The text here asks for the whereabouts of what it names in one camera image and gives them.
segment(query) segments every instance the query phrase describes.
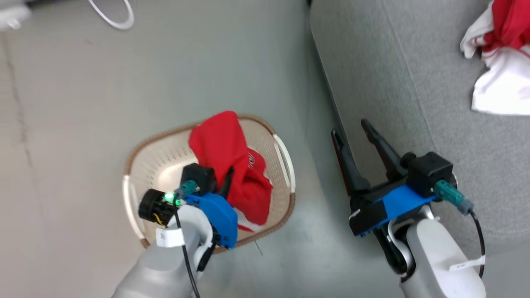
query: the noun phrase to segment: yellow wire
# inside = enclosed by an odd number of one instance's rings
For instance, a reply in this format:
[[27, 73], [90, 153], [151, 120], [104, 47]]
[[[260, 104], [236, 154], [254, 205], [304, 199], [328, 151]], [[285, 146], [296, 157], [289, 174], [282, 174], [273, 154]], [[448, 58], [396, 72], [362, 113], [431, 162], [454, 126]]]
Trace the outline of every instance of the yellow wire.
[[164, 224], [162, 223], [162, 221], [160, 220], [160, 217], [156, 214], [156, 213], [153, 213], [153, 215], [156, 217], [156, 221], [158, 221], [158, 224], [163, 226]]

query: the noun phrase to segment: red cloth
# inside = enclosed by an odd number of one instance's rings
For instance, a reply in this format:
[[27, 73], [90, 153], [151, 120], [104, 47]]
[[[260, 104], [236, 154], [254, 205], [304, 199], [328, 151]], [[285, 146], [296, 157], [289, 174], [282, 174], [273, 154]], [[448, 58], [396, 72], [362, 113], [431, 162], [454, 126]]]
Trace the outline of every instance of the red cloth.
[[199, 165], [214, 168], [218, 187], [234, 167], [227, 201], [251, 223], [264, 225], [269, 216], [272, 185], [263, 175], [265, 159], [246, 146], [237, 114], [225, 111], [196, 126], [189, 145]]
[[484, 35], [483, 51], [530, 44], [530, 0], [495, 0], [491, 10], [493, 31]]

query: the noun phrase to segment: sofa cushion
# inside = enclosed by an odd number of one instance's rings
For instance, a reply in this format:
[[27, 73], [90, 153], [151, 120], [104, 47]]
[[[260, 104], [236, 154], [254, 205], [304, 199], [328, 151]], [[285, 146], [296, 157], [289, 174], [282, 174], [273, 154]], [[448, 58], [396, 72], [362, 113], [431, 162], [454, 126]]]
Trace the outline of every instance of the sofa cushion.
[[[317, 1], [311, 30], [339, 118], [360, 171], [385, 171], [360, 126], [368, 118], [403, 154], [435, 151], [454, 163], [460, 190], [475, 203], [488, 253], [530, 240], [530, 118], [471, 111], [485, 66], [464, 59], [460, 40], [484, 0]], [[435, 204], [468, 257], [479, 256], [470, 218]]]

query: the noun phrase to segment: concrete floor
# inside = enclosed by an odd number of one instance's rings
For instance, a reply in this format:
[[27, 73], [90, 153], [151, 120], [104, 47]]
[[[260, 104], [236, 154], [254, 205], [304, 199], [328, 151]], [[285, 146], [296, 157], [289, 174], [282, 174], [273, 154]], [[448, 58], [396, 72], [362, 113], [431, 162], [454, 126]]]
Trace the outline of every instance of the concrete floor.
[[[110, 297], [143, 250], [121, 200], [129, 151], [233, 109], [264, 118], [283, 138], [297, 202], [260, 249], [214, 256], [201, 295], [402, 297], [375, 239], [355, 239], [347, 224], [329, 138], [336, 123], [305, 0], [132, 4], [128, 32], [70, 0], [41, 5], [1, 36], [0, 296]], [[121, 9], [119, 0], [102, 5]], [[496, 262], [492, 281], [510, 272]], [[494, 293], [524, 282], [497, 284]]]

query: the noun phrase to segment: beige plastic basket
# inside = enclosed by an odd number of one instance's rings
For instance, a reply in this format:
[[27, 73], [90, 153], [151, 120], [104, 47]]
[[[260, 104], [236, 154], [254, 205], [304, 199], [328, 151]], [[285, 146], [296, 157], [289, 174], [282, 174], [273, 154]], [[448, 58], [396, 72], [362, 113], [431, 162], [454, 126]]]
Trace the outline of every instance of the beige plastic basket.
[[[239, 115], [247, 146], [267, 162], [265, 175], [272, 182], [269, 217], [259, 232], [239, 230], [236, 246], [252, 242], [281, 228], [295, 205], [295, 174], [289, 152], [272, 127], [252, 115]], [[131, 152], [123, 176], [123, 200], [132, 229], [147, 248], [155, 239], [156, 224], [138, 217], [138, 203], [149, 188], [163, 192], [180, 185], [182, 168], [197, 162], [188, 145], [191, 130], [187, 125], [161, 133], [140, 143]], [[215, 252], [224, 251], [216, 248]]]

